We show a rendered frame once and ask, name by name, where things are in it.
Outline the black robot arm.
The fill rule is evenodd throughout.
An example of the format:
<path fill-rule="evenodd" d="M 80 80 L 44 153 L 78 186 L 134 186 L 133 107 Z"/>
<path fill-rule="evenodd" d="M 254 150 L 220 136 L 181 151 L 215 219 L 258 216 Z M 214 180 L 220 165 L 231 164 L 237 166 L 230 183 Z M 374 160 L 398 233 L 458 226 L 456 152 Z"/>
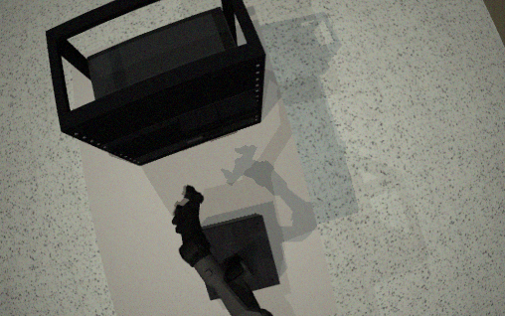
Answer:
<path fill-rule="evenodd" d="M 273 316 L 266 309 L 260 310 L 253 295 L 254 275 L 244 253 L 224 259 L 225 272 L 209 251 L 211 245 L 197 219 L 185 219 L 180 224 L 180 231 L 181 257 L 195 267 L 207 285 L 215 288 L 231 316 Z"/>

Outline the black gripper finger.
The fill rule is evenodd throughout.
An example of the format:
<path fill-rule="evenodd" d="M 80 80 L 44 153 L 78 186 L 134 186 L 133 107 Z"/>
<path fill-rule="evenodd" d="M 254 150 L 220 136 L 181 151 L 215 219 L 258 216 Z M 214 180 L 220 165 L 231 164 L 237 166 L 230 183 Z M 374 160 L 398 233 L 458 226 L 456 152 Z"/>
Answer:
<path fill-rule="evenodd" d="M 189 189 L 189 190 L 188 190 L 188 189 Z M 194 194 L 193 194 L 193 193 L 194 193 L 194 191 L 196 191 L 196 190 L 194 189 L 194 187 L 193 187 L 193 186 L 189 186 L 189 185 L 187 185 L 187 187 L 186 187 L 186 191 L 187 191 L 187 192 L 186 192 L 186 194 L 185 194 L 184 198 L 186 198 L 186 199 L 189 199 L 189 200 L 190 200 L 190 199 L 194 196 Z M 193 192 L 193 193 L 190 193 L 190 191 L 191 191 L 191 192 Z M 202 202 L 203 202 L 203 201 L 204 201 L 204 196 L 202 196 L 200 204 L 202 204 Z"/>
<path fill-rule="evenodd" d="M 181 209 L 183 206 L 181 205 L 177 205 L 176 209 Z M 172 224 L 177 226 L 177 216 L 175 215 L 173 220 L 172 220 Z"/>

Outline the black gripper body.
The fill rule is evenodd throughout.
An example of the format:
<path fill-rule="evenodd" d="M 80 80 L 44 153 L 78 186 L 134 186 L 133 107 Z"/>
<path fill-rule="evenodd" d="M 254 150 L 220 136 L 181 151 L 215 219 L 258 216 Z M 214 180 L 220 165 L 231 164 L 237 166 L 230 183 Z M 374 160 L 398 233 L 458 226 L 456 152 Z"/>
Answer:
<path fill-rule="evenodd" d="M 202 198 L 201 193 L 194 191 L 194 196 L 189 200 L 181 209 L 176 209 L 174 214 L 177 216 L 177 227 L 175 229 L 177 234 L 180 234 L 180 224 L 188 218 L 194 218 L 200 221 L 200 201 Z"/>

